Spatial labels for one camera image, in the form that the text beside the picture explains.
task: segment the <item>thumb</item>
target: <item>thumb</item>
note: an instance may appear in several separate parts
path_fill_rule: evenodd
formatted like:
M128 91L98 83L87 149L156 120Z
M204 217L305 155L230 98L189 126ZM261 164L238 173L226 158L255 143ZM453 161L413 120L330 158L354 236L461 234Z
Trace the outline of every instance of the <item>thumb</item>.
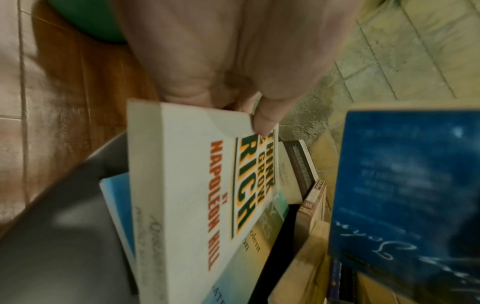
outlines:
M253 129L263 137L267 137L277 123L297 103L298 98L273 100L262 96L253 114Z

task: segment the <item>hand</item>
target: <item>hand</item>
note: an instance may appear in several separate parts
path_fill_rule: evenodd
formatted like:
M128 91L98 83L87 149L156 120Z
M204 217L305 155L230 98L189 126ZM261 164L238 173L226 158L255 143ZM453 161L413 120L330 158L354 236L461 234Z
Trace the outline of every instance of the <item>hand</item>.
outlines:
M330 69L362 0L112 0L161 100L250 112L266 136Z

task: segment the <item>white book cover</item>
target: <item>white book cover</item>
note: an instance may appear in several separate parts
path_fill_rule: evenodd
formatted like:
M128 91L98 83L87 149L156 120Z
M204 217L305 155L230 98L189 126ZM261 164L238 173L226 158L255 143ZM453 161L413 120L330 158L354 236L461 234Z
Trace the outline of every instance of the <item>white book cover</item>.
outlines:
M142 304L199 304L277 194L278 128L249 114L130 100L128 158Z

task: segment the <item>light blue book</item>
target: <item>light blue book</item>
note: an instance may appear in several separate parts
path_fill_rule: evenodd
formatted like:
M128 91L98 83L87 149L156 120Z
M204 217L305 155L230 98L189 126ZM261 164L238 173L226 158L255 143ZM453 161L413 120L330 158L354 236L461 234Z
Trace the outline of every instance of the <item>light blue book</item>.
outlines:
M130 267L136 273L134 229L129 174L100 181L113 223L120 236ZM203 304L247 304L288 212L283 192L260 216L228 263Z
M137 276L135 260L134 223L132 219L132 202L130 199L130 178L128 173L104 178L100 181L100 189L110 216L115 225L125 255L133 275Z

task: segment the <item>wooden floor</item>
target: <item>wooden floor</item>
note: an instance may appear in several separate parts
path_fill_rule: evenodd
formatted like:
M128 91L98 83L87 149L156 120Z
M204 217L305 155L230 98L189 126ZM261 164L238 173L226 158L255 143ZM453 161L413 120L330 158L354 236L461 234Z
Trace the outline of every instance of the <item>wooden floor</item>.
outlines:
M44 0L0 0L0 228L156 100L127 46L75 30Z

